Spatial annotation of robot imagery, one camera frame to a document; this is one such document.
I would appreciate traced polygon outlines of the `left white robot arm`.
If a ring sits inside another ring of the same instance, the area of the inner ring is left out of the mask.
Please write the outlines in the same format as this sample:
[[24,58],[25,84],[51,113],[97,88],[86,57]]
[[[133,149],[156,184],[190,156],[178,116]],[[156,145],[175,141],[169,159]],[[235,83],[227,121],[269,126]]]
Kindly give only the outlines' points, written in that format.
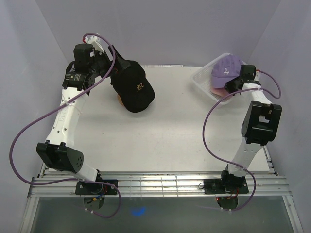
[[87,181],[86,188],[92,194],[102,191],[103,182],[97,178],[98,170],[84,161],[82,152],[74,149],[74,138],[90,88],[97,85],[95,79],[112,76],[130,66],[113,45],[108,49],[113,60],[94,43],[75,46],[74,61],[66,69],[60,109],[53,127],[46,141],[36,146],[36,152],[48,168],[69,172],[75,178]]

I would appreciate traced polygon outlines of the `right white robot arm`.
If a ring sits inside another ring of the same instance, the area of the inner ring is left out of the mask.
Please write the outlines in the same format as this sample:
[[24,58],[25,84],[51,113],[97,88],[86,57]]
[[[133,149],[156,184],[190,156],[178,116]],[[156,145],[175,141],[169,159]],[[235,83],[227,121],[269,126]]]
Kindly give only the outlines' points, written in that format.
[[254,65],[241,65],[239,76],[225,84],[229,93],[242,91],[242,96],[250,101],[242,123],[241,144],[219,181],[220,189],[226,193],[246,187],[246,169],[255,155],[275,139],[281,117],[282,107],[265,96],[260,82],[255,79],[256,72]]

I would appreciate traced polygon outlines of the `purple cap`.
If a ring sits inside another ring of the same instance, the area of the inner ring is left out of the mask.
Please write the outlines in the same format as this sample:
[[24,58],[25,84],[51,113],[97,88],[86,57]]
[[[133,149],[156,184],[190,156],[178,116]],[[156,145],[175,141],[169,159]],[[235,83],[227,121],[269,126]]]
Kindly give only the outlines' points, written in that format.
[[235,55],[227,55],[221,58],[211,72],[211,84],[213,88],[224,88],[225,84],[240,75],[243,61]]

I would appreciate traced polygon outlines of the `black cap gold logo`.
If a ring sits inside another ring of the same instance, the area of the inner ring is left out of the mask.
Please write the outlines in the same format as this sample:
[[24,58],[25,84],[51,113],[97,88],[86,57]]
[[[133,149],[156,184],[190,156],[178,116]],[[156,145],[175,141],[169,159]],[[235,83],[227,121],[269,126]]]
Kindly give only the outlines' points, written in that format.
[[150,105],[155,98],[155,92],[142,66],[136,61],[128,62],[129,67],[111,76],[111,85],[124,107],[132,113],[138,113]]

